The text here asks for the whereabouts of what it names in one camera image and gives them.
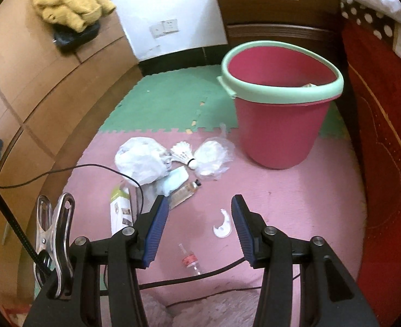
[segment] product box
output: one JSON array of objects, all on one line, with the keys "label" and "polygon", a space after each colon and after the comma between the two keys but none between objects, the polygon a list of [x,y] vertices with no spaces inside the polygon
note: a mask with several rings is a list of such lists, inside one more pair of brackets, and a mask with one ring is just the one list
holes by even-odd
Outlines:
[{"label": "product box", "polygon": [[110,200],[111,234],[133,225],[133,215],[128,188],[117,185],[111,193]]}]

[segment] mint green bucket rim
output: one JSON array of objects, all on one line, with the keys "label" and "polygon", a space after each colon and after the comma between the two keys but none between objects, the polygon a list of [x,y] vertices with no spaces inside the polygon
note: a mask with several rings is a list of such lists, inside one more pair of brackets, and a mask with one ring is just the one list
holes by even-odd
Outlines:
[{"label": "mint green bucket rim", "polygon": [[[229,73],[228,65],[235,55],[253,47],[283,47],[306,54],[329,67],[329,69],[334,72],[336,80],[329,84],[314,87],[264,86],[241,81]],[[217,80],[230,97],[238,97],[256,103],[299,104],[324,101],[339,97],[342,94],[344,86],[342,73],[335,65],[322,56],[293,44],[272,40],[257,40],[238,45],[226,53],[222,60],[221,68],[222,75],[217,77]]]}]

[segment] black bag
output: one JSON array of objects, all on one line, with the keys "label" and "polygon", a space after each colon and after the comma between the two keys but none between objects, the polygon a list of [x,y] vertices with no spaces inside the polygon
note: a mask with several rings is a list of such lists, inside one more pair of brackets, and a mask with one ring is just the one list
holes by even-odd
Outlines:
[{"label": "black bag", "polygon": [[81,45],[96,38],[101,27],[99,21],[87,26],[84,31],[78,33],[73,29],[60,24],[53,25],[53,42],[62,53],[75,51]]}]

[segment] polka dot fabric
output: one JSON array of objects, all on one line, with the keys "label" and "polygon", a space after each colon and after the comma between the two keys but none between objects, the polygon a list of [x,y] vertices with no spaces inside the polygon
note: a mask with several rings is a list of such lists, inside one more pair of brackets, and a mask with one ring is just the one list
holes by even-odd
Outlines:
[{"label": "polka dot fabric", "polygon": [[341,0],[340,7],[344,18],[355,21],[357,25],[367,29],[379,40],[387,42],[390,47],[393,46],[396,22],[392,18],[354,0]]}]

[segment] metal clip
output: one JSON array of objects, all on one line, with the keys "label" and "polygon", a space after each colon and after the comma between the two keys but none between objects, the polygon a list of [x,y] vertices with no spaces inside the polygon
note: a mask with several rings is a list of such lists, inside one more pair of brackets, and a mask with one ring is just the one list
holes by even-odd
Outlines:
[{"label": "metal clip", "polygon": [[[48,268],[52,262],[55,265],[58,277],[55,299],[69,296],[72,287],[73,268],[67,250],[74,209],[75,200],[70,193],[59,197],[55,210],[52,210],[47,196],[40,195],[37,199],[36,251]],[[38,285],[42,287],[46,277],[35,263],[34,276]]]}]

